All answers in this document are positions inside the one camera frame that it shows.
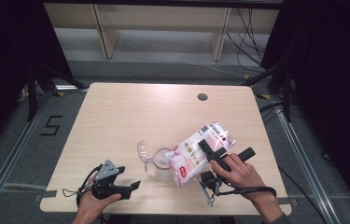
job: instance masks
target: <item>black cable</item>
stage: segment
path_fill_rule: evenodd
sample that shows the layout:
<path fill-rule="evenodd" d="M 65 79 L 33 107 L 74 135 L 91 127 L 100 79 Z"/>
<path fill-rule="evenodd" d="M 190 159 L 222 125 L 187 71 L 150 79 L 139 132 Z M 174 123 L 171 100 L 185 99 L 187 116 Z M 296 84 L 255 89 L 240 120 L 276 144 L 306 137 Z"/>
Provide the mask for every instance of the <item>black cable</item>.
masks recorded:
<path fill-rule="evenodd" d="M 244 67 L 243 65 L 241 65 L 241 62 L 239 62 L 239 50 L 238 50 L 238 53 L 236 54 L 236 59 L 237 59 L 237 61 L 238 61 L 239 66 L 241 66 L 244 70 L 250 71 L 250 72 L 262 73 L 262 72 L 260 72 L 260 71 L 253 70 L 253 69 L 249 69 L 249 68 L 246 68 L 246 67 Z"/>
<path fill-rule="evenodd" d="M 63 196 L 64 196 L 64 197 L 68 198 L 68 197 L 71 197 L 71 196 L 77 194 L 77 191 L 68 190 L 68 189 L 62 189 L 62 193 L 63 193 Z"/>
<path fill-rule="evenodd" d="M 269 108 L 274 107 L 274 106 L 278 106 L 278 105 L 282 105 L 282 103 L 273 103 L 273 104 L 270 104 L 270 105 L 263 106 L 259 110 L 259 112 L 262 113 L 264 110 L 269 109 Z"/>
<path fill-rule="evenodd" d="M 239 188 L 234 189 L 233 191 L 226 191 L 226 192 L 220 192 L 219 195 L 229 195 L 229 194 L 248 194 L 248 193 L 254 193 L 254 192 L 262 192 L 262 191 L 268 191 L 273 194 L 273 196 L 276 198 L 276 190 L 271 187 L 251 187 L 251 188 Z"/>
<path fill-rule="evenodd" d="M 79 187 L 78 191 L 77 191 L 77 197 L 76 197 L 76 204 L 77 207 L 79 205 L 79 202 L 81 201 L 81 197 L 82 195 L 87 192 L 86 190 L 84 190 L 85 186 L 87 185 L 88 180 L 90 179 L 90 177 L 93 175 L 93 173 L 95 173 L 96 171 L 99 171 L 102 168 L 102 164 L 100 164 L 99 166 L 96 166 L 95 168 L 93 168 L 90 173 L 87 175 L 87 177 L 85 178 L 84 182 L 82 183 L 81 187 Z"/>
<path fill-rule="evenodd" d="M 321 156 L 325 161 L 331 161 L 331 158 L 329 157 L 329 154 L 327 152 L 323 152 Z"/>
<path fill-rule="evenodd" d="M 256 53 L 257 55 L 259 56 L 259 61 L 261 62 L 262 61 L 262 56 L 261 54 L 259 53 L 259 50 L 257 48 L 257 43 L 256 43 L 256 39 L 254 38 L 254 32 L 253 32 L 253 23 L 251 22 L 251 15 L 252 15 L 252 12 L 253 12 L 253 9 L 250 8 L 249 10 L 249 21 L 250 21 L 250 31 L 251 31 L 251 36 L 250 36 L 250 33 L 249 33 L 249 37 L 250 39 L 252 40 L 254 46 L 256 47 Z"/>
<path fill-rule="evenodd" d="M 294 117 L 296 117 L 296 118 L 299 118 L 299 119 L 305 119 L 305 116 L 304 115 L 296 115 L 296 114 L 294 114 L 293 112 L 291 112 L 290 111 L 290 114 L 292 115 L 292 116 L 294 116 Z"/>
<path fill-rule="evenodd" d="M 309 203 L 312 205 L 312 207 L 316 210 L 316 212 L 320 215 L 324 223 L 327 223 L 327 221 L 324 219 L 323 214 L 320 212 L 320 210 L 317 208 L 317 206 L 312 202 L 311 198 L 306 194 L 306 192 L 300 187 L 299 184 L 279 165 L 277 165 L 279 170 L 287 176 L 287 178 L 300 190 L 300 192 L 305 196 L 305 198 L 309 201 Z"/>
<path fill-rule="evenodd" d="M 230 34 L 226 33 L 228 38 L 230 39 L 230 41 L 233 43 L 233 45 L 235 45 L 236 48 L 238 48 L 238 50 L 240 50 L 244 55 L 246 55 L 248 58 L 250 58 L 250 60 L 252 60 L 254 63 L 260 65 L 260 62 L 258 60 L 256 60 L 255 58 L 253 58 L 250 54 L 248 54 L 246 51 L 244 51 L 243 49 L 241 49 L 231 38 Z"/>
<path fill-rule="evenodd" d="M 242 39 L 242 43 L 245 42 L 245 36 L 248 35 L 250 40 L 252 41 L 252 43 L 254 44 L 255 47 L 252 47 L 252 46 L 248 45 L 246 42 L 245 42 L 245 44 L 247 44 L 250 48 L 254 49 L 256 51 L 257 55 L 259 56 L 259 60 L 262 61 L 261 53 L 263 53 L 265 49 L 263 47 L 261 47 L 259 44 L 257 44 L 256 39 L 254 38 L 253 23 L 251 21 L 252 9 L 249 9 L 249 21 L 248 21 L 247 25 L 245 24 L 245 20 L 242 17 L 242 14 L 241 14 L 241 11 L 239 10 L 239 8 L 238 8 L 238 15 L 241 18 L 242 23 L 244 24 L 244 27 L 245 27 L 245 35 L 244 35 L 243 38 L 241 38 Z"/>
<path fill-rule="evenodd" d="M 273 111 L 275 111 L 275 109 L 276 109 L 276 108 L 270 110 L 270 112 L 268 112 L 266 115 L 264 115 L 264 117 L 262 117 L 261 119 L 264 120 L 265 118 L 267 118 L 267 116 L 268 116 L 269 114 L 271 114 Z"/>
<path fill-rule="evenodd" d="M 267 121 L 264 122 L 264 124 L 267 124 L 269 121 L 271 121 L 271 119 L 273 119 L 274 117 L 276 117 L 277 115 L 279 115 L 280 113 L 283 113 L 283 110 L 280 112 L 277 112 L 275 115 L 273 115 L 272 117 L 270 117 Z"/>

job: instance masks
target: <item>red label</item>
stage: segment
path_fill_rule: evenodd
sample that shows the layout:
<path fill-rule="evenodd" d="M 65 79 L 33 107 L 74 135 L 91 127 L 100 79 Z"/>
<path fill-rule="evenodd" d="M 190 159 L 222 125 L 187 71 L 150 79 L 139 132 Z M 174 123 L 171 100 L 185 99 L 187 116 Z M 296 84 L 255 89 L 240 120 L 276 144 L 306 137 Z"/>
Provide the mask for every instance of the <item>red label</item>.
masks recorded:
<path fill-rule="evenodd" d="M 181 173 L 181 176 L 186 177 L 187 172 L 186 172 L 186 168 L 184 168 L 184 166 L 180 167 L 180 173 Z"/>

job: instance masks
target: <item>aluminum rail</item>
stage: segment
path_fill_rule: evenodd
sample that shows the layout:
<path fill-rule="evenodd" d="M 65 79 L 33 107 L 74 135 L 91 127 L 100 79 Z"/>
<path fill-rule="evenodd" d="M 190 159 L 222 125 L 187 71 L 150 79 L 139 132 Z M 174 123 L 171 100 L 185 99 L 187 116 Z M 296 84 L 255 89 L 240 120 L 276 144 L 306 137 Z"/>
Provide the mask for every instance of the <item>aluminum rail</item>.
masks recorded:
<path fill-rule="evenodd" d="M 38 109 L 35 113 L 35 116 L 26 123 L 25 127 L 23 128 L 20 137 L 18 138 L 17 142 L 15 143 L 14 147 L 11 149 L 10 153 L 7 156 L 6 161 L 3 163 L 1 169 L 0 169 L 0 192 L 3 189 L 4 185 L 6 184 L 9 175 L 11 174 L 12 170 L 14 169 L 21 153 L 23 152 L 23 149 L 25 148 L 33 129 L 35 128 L 35 125 L 38 122 L 38 119 L 41 115 L 41 111 L 49 101 L 50 97 L 52 95 L 52 92 L 48 91 L 45 92 L 38 104 Z"/>
<path fill-rule="evenodd" d="M 276 95 L 273 95 L 273 102 L 280 103 Z M 296 154 L 297 160 L 301 166 L 303 173 L 305 174 L 306 180 L 308 181 L 309 186 L 311 187 L 312 193 L 314 194 L 317 204 L 322 211 L 323 217 L 327 223 L 337 224 L 341 223 L 338 218 L 337 213 L 335 212 L 334 206 L 326 193 L 322 183 L 320 182 L 317 173 L 315 172 L 314 167 L 308 159 L 308 156 L 305 153 L 305 150 L 302 147 L 302 144 L 296 135 L 296 132 L 293 129 L 291 122 L 287 122 L 287 119 L 280 113 L 281 110 L 276 108 L 276 111 L 279 116 L 279 120 L 282 123 L 283 129 L 285 130 L 286 136 L 290 141 L 290 144 Z"/>

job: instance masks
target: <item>plastic bag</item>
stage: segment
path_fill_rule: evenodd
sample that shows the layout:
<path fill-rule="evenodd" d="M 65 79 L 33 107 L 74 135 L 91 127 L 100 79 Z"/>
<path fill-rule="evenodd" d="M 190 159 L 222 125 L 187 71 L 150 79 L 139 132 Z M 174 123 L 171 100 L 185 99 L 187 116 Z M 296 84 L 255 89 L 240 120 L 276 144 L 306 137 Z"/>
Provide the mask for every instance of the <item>plastic bag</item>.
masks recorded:
<path fill-rule="evenodd" d="M 203 126 L 198 132 L 179 143 L 175 149 L 166 153 L 169 164 L 174 171 L 174 180 L 179 187 L 184 186 L 198 175 L 209 163 L 203 150 L 198 145 L 205 140 L 212 150 L 224 147 L 230 149 L 235 141 L 231 140 L 228 130 L 220 123 L 213 122 Z"/>

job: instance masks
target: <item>wrist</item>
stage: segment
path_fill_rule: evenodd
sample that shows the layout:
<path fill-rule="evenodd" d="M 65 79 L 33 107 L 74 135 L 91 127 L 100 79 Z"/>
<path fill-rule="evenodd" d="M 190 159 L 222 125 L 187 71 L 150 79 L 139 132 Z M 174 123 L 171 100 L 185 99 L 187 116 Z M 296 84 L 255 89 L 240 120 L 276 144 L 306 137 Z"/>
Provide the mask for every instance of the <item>wrist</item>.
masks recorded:
<path fill-rule="evenodd" d="M 283 215 L 276 198 L 270 192 L 251 193 L 250 201 L 255 205 L 264 223 L 272 223 Z"/>
<path fill-rule="evenodd" d="M 76 218 L 73 220 L 73 224 L 90 224 L 93 220 L 94 218 L 90 218 L 88 214 L 78 211 Z"/>

